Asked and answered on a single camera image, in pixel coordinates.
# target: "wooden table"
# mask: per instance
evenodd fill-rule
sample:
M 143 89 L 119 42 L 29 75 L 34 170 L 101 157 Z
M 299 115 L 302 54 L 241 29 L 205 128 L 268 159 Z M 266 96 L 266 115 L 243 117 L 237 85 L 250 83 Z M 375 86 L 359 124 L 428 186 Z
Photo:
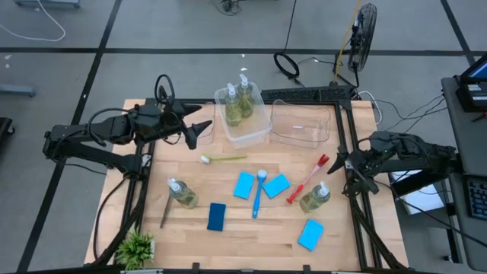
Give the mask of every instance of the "wooden table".
M 125 108 L 143 103 L 143 100 L 126 100 Z M 376 130 L 371 104 L 367 101 L 354 101 L 352 106 L 358 138 L 369 136 Z M 291 108 L 289 111 L 297 116 L 307 115 L 300 109 Z M 201 269 L 299 270 L 304 264 L 309 264 L 312 270 L 360 270 L 349 200 L 341 194 L 345 174 L 343 170 L 338 170 L 326 175 L 326 171 L 335 161 L 339 145 L 333 107 L 329 109 L 332 114 L 329 139 L 320 143 L 316 149 L 275 143 L 269 141 L 268 137 L 263 144 L 235 150 L 224 134 L 218 112 L 215 116 L 213 141 L 207 145 L 198 144 L 196 150 L 190 151 L 185 142 L 173 146 L 157 142 L 142 223 L 143 232 L 154 235 L 156 251 L 154 262 L 146 267 L 190 269 L 192 263 L 197 262 L 200 263 Z M 207 110 L 188 116 L 185 118 L 186 123 L 207 119 L 211 116 Z M 350 149 L 352 145 L 345 112 L 342 116 Z M 363 149 L 368 146 L 367 142 L 361 143 Z M 135 145 L 115 145 L 113 151 L 119 154 L 134 153 Z M 236 161 L 203 164 L 199 160 L 202 153 L 247 153 L 248 157 Z M 330 188 L 331 199 L 315 212 L 304 214 L 297 202 L 303 194 L 292 205 L 289 205 L 285 198 L 309 174 L 322 153 L 326 153 L 331 159 L 311 178 L 303 194 L 324 180 Z M 284 173 L 292 186 L 274 199 L 269 199 L 263 192 L 259 217 L 252 219 L 256 182 L 249 200 L 234 197 L 233 191 L 241 171 L 256 174 L 262 168 L 268 171 L 269 179 Z M 173 201 L 164 228 L 160 229 L 168 196 L 166 179 L 172 177 L 186 182 L 199 196 L 199 203 L 194 209 L 184 209 L 178 202 Z M 100 201 L 121 178 L 122 175 L 117 170 L 109 170 Z M 380 174 L 376 179 L 388 183 L 386 174 Z M 126 183 L 120 188 L 103 210 L 100 218 L 99 253 L 119 230 L 127 186 Z M 396 258 L 408 265 L 393 197 L 385 186 L 379 187 L 380 192 L 371 195 L 376 231 Z M 227 205 L 222 232 L 206 229 L 211 202 Z M 323 236 L 313 252 L 298 244 L 299 235 L 309 218 L 325 226 Z M 373 266 L 369 240 L 366 233 L 363 230 L 362 232 L 368 265 Z M 94 260 L 91 245 L 92 240 L 85 258 L 86 263 Z

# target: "fan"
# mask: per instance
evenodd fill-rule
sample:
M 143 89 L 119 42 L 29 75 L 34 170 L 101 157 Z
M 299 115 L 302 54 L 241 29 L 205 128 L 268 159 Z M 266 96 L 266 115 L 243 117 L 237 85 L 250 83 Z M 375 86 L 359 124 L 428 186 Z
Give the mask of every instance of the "fan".
M 353 85 L 348 80 L 337 74 L 338 78 L 345 83 L 358 88 L 358 72 L 360 72 L 367 61 L 368 53 L 371 50 L 372 38 L 374 37 L 375 21 L 377 20 L 377 7 L 372 4 L 363 5 L 357 15 L 357 19 L 352 25 L 352 37 L 350 38 L 350 49 L 343 50 L 342 54 L 349 54 L 349 70 L 355 73 L 356 85 Z M 335 63 L 333 72 L 336 73 L 336 64 L 338 62 L 339 53 L 335 54 Z

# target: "white cable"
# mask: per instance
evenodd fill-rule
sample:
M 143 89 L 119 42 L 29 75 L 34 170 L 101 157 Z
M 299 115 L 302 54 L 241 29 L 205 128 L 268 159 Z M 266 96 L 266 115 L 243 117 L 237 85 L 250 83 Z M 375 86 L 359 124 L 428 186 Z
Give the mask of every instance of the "white cable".
M 19 35 L 19 34 L 16 34 L 16 33 L 13 33 L 11 32 L 9 29 L 7 29 L 6 27 L 4 27 L 3 25 L 0 24 L 0 27 L 2 29 L 4 29 L 6 32 L 10 33 L 11 35 L 15 36 L 15 37 L 19 37 L 19 38 L 24 38 L 24 39 L 27 39 L 27 40 L 38 40 L 38 41 L 47 41 L 47 42 L 57 42 L 57 41 L 60 41 L 62 38 L 64 38 L 64 36 L 66 35 L 66 32 L 65 30 L 62 28 L 62 26 L 56 21 L 54 20 L 54 18 L 51 16 L 51 14 L 49 14 L 46 9 L 44 8 L 44 6 L 41 4 L 40 0 L 37 0 L 37 2 L 39 3 L 40 5 L 40 8 L 43 9 L 44 13 L 49 17 L 51 18 L 51 20 L 56 23 L 56 25 L 58 25 L 58 27 L 62 30 L 62 36 L 58 39 L 46 39 L 46 38 L 36 38 L 36 37 L 25 37 L 23 35 Z
M 358 93 L 358 95 L 360 95 L 360 94 L 368 94 L 368 96 L 370 96 L 372 98 L 372 100 L 374 102 L 374 105 L 377 108 L 377 111 L 379 112 L 379 120 L 377 122 L 375 122 L 375 124 L 378 125 L 380 122 L 382 122 L 382 111 L 380 111 L 379 105 L 375 101 L 374 96 L 370 92 L 368 92 L 368 91 L 360 91 Z

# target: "green plant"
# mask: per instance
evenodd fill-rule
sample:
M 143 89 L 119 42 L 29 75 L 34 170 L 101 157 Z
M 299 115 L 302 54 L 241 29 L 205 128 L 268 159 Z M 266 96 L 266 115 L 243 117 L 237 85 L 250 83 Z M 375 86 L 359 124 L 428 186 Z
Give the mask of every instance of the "green plant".
M 151 241 L 153 236 L 132 232 L 117 249 L 116 261 L 126 270 L 143 269 L 146 261 L 152 261 Z

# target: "floor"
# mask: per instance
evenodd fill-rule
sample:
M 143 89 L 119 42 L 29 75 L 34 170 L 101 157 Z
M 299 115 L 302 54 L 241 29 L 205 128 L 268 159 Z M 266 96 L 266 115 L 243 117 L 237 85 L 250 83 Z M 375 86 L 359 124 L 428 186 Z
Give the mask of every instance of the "floor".
M 261 89 L 295 87 L 272 60 L 285 45 L 293 1 L 247 0 L 233 17 L 219 14 L 213 1 L 81 0 L 81 9 L 52 6 L 48 11 L 66 30 L 57 43 L 24 40 L 0 30 L 0 83 L 37 89 L 34 98 L 0 97 L 1 115 L 11 117 L 17 129 L 0 157 L 0 272 L 80 266 L 84 261 L 103 177 L 66 167 L 56 190 L 57 180 L 51 182 L 55 165 L 41 153 L 43 134 L 53 125 L 86 123 L 96 110 L 119 107 L 127 98 L 150 97 L 160 73 L 171 76 L 180 98 L 211 98 L 225 83 L 236 83 L 243 68 Z M 360 90 L 395 103 L 403 115 L 438 96 L 441 78 L 469 66 L 464 51 L 476 58 L 487 51 L 487 37 L 478 35 L 486 1 L 371 2 L 377 6 L 377 26 Z M 288 48 L 300 54 L 291 57 L 332 60 L 354 7 L 352 0 L 298 1 Z M 113 27 L 106 29 L 107 23 Z M 12 1 L 0 2 L 0 24 L 25 36 L 60 33 L 42 11 Z M 306 86 L 328 85 L 332 79 L 328 64 L 305 62 L 300 69 Z M 399 120 L 392 107 L 379 106 L 384 112 L 379 129 Z M 393 130 L 403 132 L 410 125 L 404 122 Z M 445 111 L 425 117 L 410 132 L 427 142 L 455 146 Z M 53 190 L 43 224 L 37 214 L 46 191 Z M 411 267 L 475 273 L 441 259 L 449 253 L 444 230 L 397 208 Z M 29 241 L 31 232 L 39 235 L 37 246 L 36 237 Z

